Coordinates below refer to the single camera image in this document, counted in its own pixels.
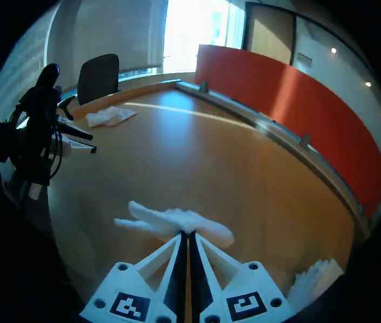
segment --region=white towel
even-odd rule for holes
[[[129,212],[138,221],[114,219],[115,225],[146,231],[165,241],[180,231],[186,233],[197,231],[204,238],[222,248],[229,247],[234,242],[234,236],[228,228],[193,211],[183,211],[176,208],[159,212],[131,201],[129,202]]]
[[[307,272],[296,274],[287,297],[289,305],[299,312],[313,303],[342,274],[334,259],[317,261]]]
[[[96,113],[88,113],[86,119],[90,128],[97,127],[98,125],[116,125],[128,118],[136,115],[136,112],[129,109],[122,109],[117,107],[109,107],[105,110],[100,110]]]

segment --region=red panel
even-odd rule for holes
[[[196,83],[270,116],[310,144],[367,205],[381,201],[381,154],[358,116],[331,90],[274,59],[227,47],[200,45]]]

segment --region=office chair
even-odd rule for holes
[[[66,111],[68,104],[78,98],[80,105],[108,94],[116,93],[119,86],[119,57],[106,54],[86,61],[79,73],[77,94],[63,100],[59,108]]]

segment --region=black cable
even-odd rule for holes
[[[59,131],[59,147],[60,147],[60,151],[59,151],[59,163],[57,164],[57,167],[56,169],[54,170],[54,172],[51,174],[50,176],[50,179],[52,179],[55,174],[57,174],[57,172],[59,171],[60,169],[60,166],[61,166],[61,160],[63,158],[63,141],[62,141],[62,136],[61,136],[61,132]]]

